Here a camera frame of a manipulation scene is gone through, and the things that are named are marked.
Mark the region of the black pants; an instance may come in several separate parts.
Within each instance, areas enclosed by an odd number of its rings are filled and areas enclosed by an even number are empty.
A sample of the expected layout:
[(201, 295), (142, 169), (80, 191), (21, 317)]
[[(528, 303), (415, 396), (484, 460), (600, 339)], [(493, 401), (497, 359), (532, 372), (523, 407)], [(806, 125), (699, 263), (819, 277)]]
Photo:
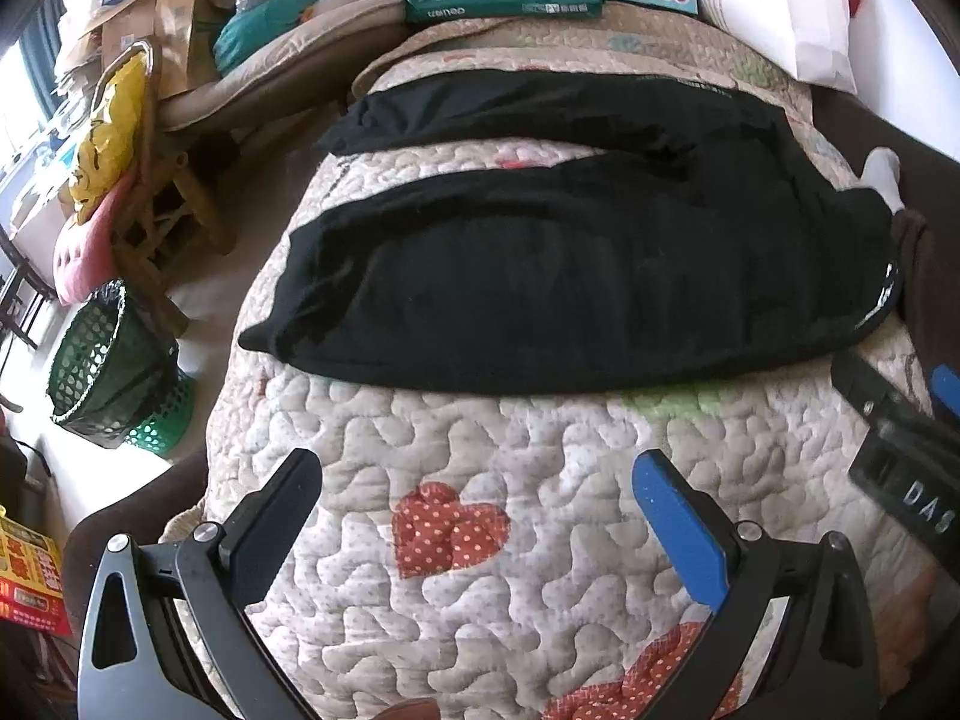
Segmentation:
[(581, 156), (425, 177), (293, 231), (239, 343), (300, 371), (592, 394), (848, 348), (896, 298), (892, 215), (817, 171), (781, 107), (669, 76), (469, 70), (371, 94), (335, 156), (534, 138)]

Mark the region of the yellow red box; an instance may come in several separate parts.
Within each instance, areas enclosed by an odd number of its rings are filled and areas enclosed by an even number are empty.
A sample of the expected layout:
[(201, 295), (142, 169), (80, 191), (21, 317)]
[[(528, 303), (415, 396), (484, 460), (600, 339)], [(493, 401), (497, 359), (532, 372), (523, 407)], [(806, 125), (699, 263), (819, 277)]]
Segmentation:
[(70, 637), (60, 574), (60, 553), (52, 538), (0, 518), (0, 617), (33, 631)]

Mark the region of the white cloth piece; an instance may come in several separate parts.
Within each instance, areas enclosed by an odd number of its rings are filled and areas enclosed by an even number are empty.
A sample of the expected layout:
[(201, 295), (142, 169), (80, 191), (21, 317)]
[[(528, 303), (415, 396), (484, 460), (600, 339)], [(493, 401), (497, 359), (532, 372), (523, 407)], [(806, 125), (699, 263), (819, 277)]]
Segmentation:
[(905, 210), (905, 204), (900, 195), (901, 164), (898, 154), (893, 149), (879, 146), (867, 154), (862, 166), (859, 185), (872, 188), (880, 195), (889, 210), (896, 215)]

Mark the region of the green mesh basket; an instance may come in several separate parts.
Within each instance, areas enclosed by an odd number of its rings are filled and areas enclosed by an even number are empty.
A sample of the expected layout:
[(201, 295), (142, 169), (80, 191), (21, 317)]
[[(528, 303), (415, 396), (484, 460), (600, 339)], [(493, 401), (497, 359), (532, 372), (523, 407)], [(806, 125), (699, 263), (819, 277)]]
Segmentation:
[(76, 310), (47, 376), (50, 421), (117, 449), (169, 457), (194, 416), (195, 382), (179, 345), (121, 280), (94, 289)]

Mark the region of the quilted patchwork bedspread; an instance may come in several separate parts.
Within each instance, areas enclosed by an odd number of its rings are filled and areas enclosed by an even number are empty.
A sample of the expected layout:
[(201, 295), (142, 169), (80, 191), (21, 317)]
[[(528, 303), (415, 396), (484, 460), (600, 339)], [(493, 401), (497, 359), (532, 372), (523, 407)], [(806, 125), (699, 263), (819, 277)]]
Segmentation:
[(667, 392), (490, 398), (342, 383), (233, 351), (208, 484), (221, 520), (290, 450), (324, 489), (252, 624), (325, 718), (431, 697), (449, 718), (622, 718), (692, 644), (688, 596), (630, 488), (661, 449), (729, 517), (850, 540), (880, 689), (931, 645), (939, 567), (848, 476), (866, 423), (825, 362)]

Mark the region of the wooden chair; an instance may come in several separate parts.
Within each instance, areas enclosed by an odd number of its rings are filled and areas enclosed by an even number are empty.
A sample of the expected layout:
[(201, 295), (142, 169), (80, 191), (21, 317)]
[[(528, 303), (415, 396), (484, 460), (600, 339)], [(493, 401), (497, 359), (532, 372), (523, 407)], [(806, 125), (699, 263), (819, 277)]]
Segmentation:
[(189, 317), (169, 296), (174, 270), (201, 242), (217, 254), (229, 254), (236, 236), (210, 188), (195, 174), (187, 149), (156, 124), (161, 67), (155, 39), (140, 37), (119, 54), (99, 78), (94, 98), (103, 99), (107, 85), (133, 60), (143, 68), (145, 87), (133, 135), (132, 185), (114, 206), (110, 250), (119, 277), (180, 337)]

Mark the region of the green long box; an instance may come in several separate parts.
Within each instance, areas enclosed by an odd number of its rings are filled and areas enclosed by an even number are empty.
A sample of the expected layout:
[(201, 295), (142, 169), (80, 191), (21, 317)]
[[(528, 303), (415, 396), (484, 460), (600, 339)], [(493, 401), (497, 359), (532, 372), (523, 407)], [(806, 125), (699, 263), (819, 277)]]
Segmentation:
[(599, 18), (602, 0), (404, 0), (410, 23), (439, 23), (460, 18)]

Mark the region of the brown paper bag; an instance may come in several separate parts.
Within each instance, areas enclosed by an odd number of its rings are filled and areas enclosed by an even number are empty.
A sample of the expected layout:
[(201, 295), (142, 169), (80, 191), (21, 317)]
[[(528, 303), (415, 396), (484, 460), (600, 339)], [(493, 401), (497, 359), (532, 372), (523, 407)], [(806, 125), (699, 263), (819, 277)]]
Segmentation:
[(223, 20), (208, 0), (156, 0), (158, 98), (174, 98), (218, 78), (213, 43), (221, 25)]

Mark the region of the beige lounge cushion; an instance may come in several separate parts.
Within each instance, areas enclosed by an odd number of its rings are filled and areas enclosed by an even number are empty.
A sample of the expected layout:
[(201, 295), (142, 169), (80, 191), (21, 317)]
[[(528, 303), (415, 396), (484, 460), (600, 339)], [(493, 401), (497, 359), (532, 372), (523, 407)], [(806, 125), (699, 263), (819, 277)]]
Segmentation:
[(409, 36), (402, 0), (356, 0), (285, 32), (216, 82), (167, 99), (158, 124), (197, 137), (255, 127), (342, 98)]

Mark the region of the teal pillow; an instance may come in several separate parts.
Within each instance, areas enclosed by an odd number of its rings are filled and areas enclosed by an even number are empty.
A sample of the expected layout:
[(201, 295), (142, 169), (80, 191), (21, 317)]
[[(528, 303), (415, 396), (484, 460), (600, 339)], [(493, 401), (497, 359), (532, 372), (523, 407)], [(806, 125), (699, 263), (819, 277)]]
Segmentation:
[(306, 8), (317, 0), (263, 0), (247, 10), (238, 10), (220, 29), (213, 43), (213, 62), (218, 75), (228, 75), (257, 50), (293, 29)]

